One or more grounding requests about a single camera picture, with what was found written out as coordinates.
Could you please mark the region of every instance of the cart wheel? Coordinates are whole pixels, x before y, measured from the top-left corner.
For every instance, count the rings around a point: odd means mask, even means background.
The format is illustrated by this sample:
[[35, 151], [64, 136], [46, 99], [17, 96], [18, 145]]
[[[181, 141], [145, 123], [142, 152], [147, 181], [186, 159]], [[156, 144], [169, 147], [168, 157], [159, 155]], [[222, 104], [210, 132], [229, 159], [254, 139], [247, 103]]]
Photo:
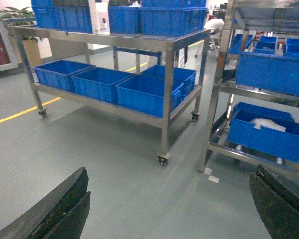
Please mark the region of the cart wheel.
[[158, 161], [159, 161], [159, 164], [161, 166], [167, 166], [168, 165], [168, 159], [167, 158], [163, 158], [163, 157], [158, 157]]
[[38, 112], [43, 118], [45, 118], [46, 117], [46, 108], [44, 109], [44, 110], [42, 110], [42, 111], [39, 111]]
[[199, 120], [199, 116], [193, 116], [191, 119], [193, 120], [193, 122], [197, 122]]
[[192, 111], [191, 114], [193, 115], [193, 117], [191, 118], [193, 122], [197, 122], [199, 120], [200, 113], [195, 113], [194, 111]]

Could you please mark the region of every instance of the blue storage crate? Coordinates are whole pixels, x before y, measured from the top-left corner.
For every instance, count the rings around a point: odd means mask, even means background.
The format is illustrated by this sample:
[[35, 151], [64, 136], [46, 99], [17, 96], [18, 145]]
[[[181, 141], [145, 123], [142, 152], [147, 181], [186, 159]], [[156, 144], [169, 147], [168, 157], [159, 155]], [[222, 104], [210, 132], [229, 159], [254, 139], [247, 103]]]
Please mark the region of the blue storage crate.
[[236, 83], [299, 96], [299, 59], [241, 52]]
[[[165, 78], [165, 66], [155, 65], [141, 72], [144, 75], [150, 75], [159, 78]], [[195, 88], [196, 71], [174, 68], [174, 81], [184, 83], [182, 90], [182, 99]]]
[[[286, 128], [280, 132], [266, 127], [260, 130], [250, 123], [256, 118], [272, 120]], [[299, 159], [299, 124], [261, 115], [253, 112], [238, 110], [233, 115], [227, 138], [230, 142], [261, 151], [282, 159], [298, 162]]]
[[56, 7], [58, 29], [82, 33], [93, 33], [88, 6]]
[[269, 42], [258, 42], [254, 52], [255, 53], [262, 53], [262, 54], [271, 54], [274, 55], [276, 51], [276, 44], [275, 43], [269, 43]]
[[[116, 85], [118, 105], [146, 114], [163, 117], [164, 80], [161, 78], [137, 75]], [[174, 82], [171, 109], [181, 102], [183, 83]]]
[[262, 107], [262, 106], [256, 106], [256, 105], [248, 104], [248, 103], [245, 103], [245, 102], [239, 102], [237, 105], [234, 106], [233, 115], [238, 110], [253, 112], [253, 113], [257, 113], [257, 114], [261, 114], [261, 115], [267, 115], [267, 116], [277, 118], [277, 119], [281, 119], [281, 120], [295, 122], [294, 117], [288, 112], [278, 111], [278, 110], [274, 110], [274, 109], [270, 109], [270, 108], [266, 108], [266, 107]]
[[33, 7], [37, 27], [57, 28], [54, 7]]
[[277, 44], [277, 38], [271, 37], [271, 36], [262, 36], [262, 37], [260, 37], [259, 42], [267, 42], [267, 43]]
[[142, 34], [181, 37], [203, 29], [206, 8], [141, 7]]
[[89, 64], [59, 60], [33, 67], [33, 69], [41, 84], [74, 92], [71, 76], [94, 67]]
[[[248, 36], [248, 40], [247, 40], [247, 43], [246, 43], [246, 49], [248, 49], [248, 47], [252, 43], [253, 37], [254, 37], [253, 35]], [[241, 37], [237, 37], [237, 39], [239, 39], [239, 38], [240, 38], [240, 40], [237, 43], [235, 43], [235, 45], [233, 45], [233, 47], [228, 51], [229, 54], [236, 54], [236, 55], [239, 54], [241, 41], [242, 41]]]
[[299, 58], [299, 45], [286, 45], [284, 55]]
[[142, 0], [142, 7], [206, 7], [206, 0]]
[[72, 76], [75, 93], [115, 104], [115, 85], [133, 74], [128, 72], [93, 68]]
[[287, 38], [286, 45], [299, 46], [299, 39]]
[[138, 7], [108, 8], [110, 32], [119, 34], [137, 34], [141, 32], [141, 19]]
[[53, 7], [52, 0], [31, 0], [33, 7]]

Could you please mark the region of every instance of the stainless steel cart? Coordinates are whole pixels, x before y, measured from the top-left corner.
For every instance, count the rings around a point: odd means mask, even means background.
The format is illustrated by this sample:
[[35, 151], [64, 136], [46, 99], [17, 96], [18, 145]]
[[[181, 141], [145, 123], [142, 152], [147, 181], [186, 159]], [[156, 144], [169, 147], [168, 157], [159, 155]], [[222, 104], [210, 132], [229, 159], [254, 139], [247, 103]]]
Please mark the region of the stainless steel cart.
[[[143, 35], [94, 35], [76, 32], [64, 32], [51, 29], [37, 28], [36, 26], [28, 27], [14, 27], [14, 34], [17, 38], [18, 48], [26, 67], [27, 76], [29, 79], [30, 87], [34, 95], [39, 113], [44, 117], [46, 116], [46, 109], [42, 106], [42, 102], [39, 96], [39, 91], [45, 92], [51, 95], [59, 96], [68, 100], [72, 100], [84, 105], [94, 107], [96, 109], [103, 110], [112, 114], [120, 115], [127, 119], [137, 120], [142, 123], [153, 125], [162, 129], [161, 134], [161, 150], [158, 154], [159, 162], [162, 166], [168, 164], [170, 157], [170, 144], [169, 144], [169, 128], [171, 124], [184, 112], [184, 110], [196, 100], [195, 109], [192, 112], [193, 121], [197, 121], [199, 117], [199, 104], [202, 93], [204, 70], [207, 59], [208, 41], [210, 36], [209, 30], [203, 30], [197, 33], [193, 33], [180, 38], [167, 38], [167, 37], [155, 37], [155, 36], [143, 36]], [[147, 54], [150, 52], [166, 53], [166, 73], [165, 73], [165, 92], [164, 92], [164, 112], [163, 117], [155, 117], [141, 112], [129, 110], [118, 105], [109, 104], [103, 101], [98, 101], [92, 98], [77, 95], [60, 89], [52, 88], [46, 85], [42, 85], [35, 82], [25, 50], [21, 40], [22, 35], [35, 36], [41, 38], [49, 38], [56, 40], [66, 40], [72, 42], [81, 42], [86, 44], [86, 62], [90, 63], [88, 54], [87, 43], [109, 45], [113, 46], [113, 60], [114, 68], [119, 69], [118, 64], [118, 50], [132, 49], [136, 50], [139, 54]], [[199, 74], [199, 83], [195, 86], [195, 89], [181, 102], [181, 104], [174, 109], [170, 110], [171, 106], [171, 94], [174, 78], [174, 61], [175, 53], [180, 49], [189, 46], [195, 42], [205, 39], [204, 54], [201, 60], [201, 68]]]
[[[292, 17], [286, 17], [286, 11], [290, 8], [295, 9], [293, 10], [294, 14]], [[237, 20], [240, 27], [234, 23], [234, 20]], [[251, 164], [262, 164], [285, 175], [288, 174], [293, 177], [299, 176], [299, 164], [277, 164], [272, 158], [270, 159], [247, 151], [241, 151], [236, 148], [236, 145], [227, 141], [227, 125], [231, 118], [230, 109], [232, 107], [234, 95], [299, 108], [298, 96], [236, 85], [235, 79], [222, 79], [226, 58], [231, 57], [227, 55], [227, 51], [231, 41], [232, 31], [237, 28], [244, 30], [241, 50], [245, 49], [249, 31], [251, 30], [299, 33], [299, 0], [228, 1], [225, 25], [221, 39], [221, 48], [208, 111], [206, 132], [202, 140], [203, 146], [200, 156], [199, 171], [204, 171], [206, 164], [214, 151]], [[229, 99], [227, 103], [227, 111], [216, 120], [215, 114], [220, 92], [229, 93]]]

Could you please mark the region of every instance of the gray epoxy floor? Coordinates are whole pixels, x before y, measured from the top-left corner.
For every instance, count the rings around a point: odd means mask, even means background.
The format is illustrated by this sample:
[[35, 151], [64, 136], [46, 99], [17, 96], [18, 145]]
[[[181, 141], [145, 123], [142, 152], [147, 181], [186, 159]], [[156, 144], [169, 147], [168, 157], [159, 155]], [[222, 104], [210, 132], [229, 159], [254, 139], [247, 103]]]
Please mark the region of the gray epoxy floor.
[[[201, 56], [190, 48], [188, 68]], [[112, 68], [111, 52], [92, 63]], [[135, 65], [120, 53], [120, 70]], [[208, 56], [201, 112], [206, 112], [216, 65]], [[53, 96], [42, 95], [42, 101]], [[0, 119], [34, 106], [25, 74], [0, 79]], [[173, 124], [168, 167], [156, 153], [160, 130], [67, 100], [0, 124], [0, 229], [23, 214], [79, 167], [86, 167], [91, 209], [82, 239], [269, 239], [249, 191], [254, 166], [213, 155], [219, 183], [196, 170], [206, 115], [191, 122], [191, 105]]]

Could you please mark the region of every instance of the black object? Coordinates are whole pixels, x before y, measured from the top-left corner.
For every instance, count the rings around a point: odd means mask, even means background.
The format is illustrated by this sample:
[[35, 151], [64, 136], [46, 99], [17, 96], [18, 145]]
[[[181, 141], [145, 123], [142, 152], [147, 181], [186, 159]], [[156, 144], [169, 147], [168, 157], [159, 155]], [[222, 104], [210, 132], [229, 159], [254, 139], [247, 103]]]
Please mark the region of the black object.
[[109, 0], [109, 6], [131, 6], [136, 1], [141, 4], [141, 0]]
[[53, 0], [52, 3], [54, 6], [89, 6], [88, 0]]
[[0, 231], [0, 239], [79, 239], [90, 210], [88, 175], [78, 169]]
[[250, 175], [250, 191], [273, 239], [299, 239], [299, 186], [261, 165]]

